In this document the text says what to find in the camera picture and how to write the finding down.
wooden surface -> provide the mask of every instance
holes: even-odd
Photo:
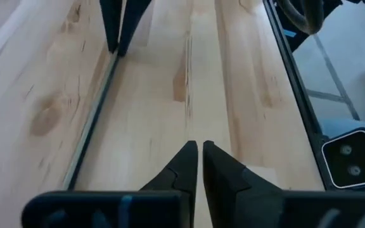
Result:
[[[98,0],[0,4],[12,7],[0,18],[0,227],[19,227],[30,198],[61,188],[110,55]]]
[[[215,141],[282,188],[322,190],[263,4],[151,7],[115,72],[77,189],[138,190],[192,139],[200,150]],[[210,227],[201,163],[195,224]]]

gray floor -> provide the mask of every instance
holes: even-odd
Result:
[[[293,55],[318,119],[365,124],[365,4],[344,1]]]

light wood board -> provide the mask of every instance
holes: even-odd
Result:
[[[151,7],[151,23],[140,23],[144,32],[117,67],[76,188],[138,190],[192,139],[200,151],[213,140],[245,165],[266,168],[282,188],[322,190],[263,4]],[[210,227],[201,159],[196,197],[195,224]]]
[[[30,198],[62,187],[110,58],[98,0],[17,10],[0,23],[0,227],[19,227]]]

blue accent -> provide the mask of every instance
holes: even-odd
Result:
[[[126,195],[120,200],[118,207],[118,227],[128,228],[129,227],[129,208],[132,204],[133,196]]]
[[[283,30],[284,30],[284,34],[285,34],[286,36],[289,36],[289,37],[294,38],[294,37],[297,35],[297,33],[296,33],[296,32],[292,32],[292,31],[285,30],[285,29],[283,29]]]

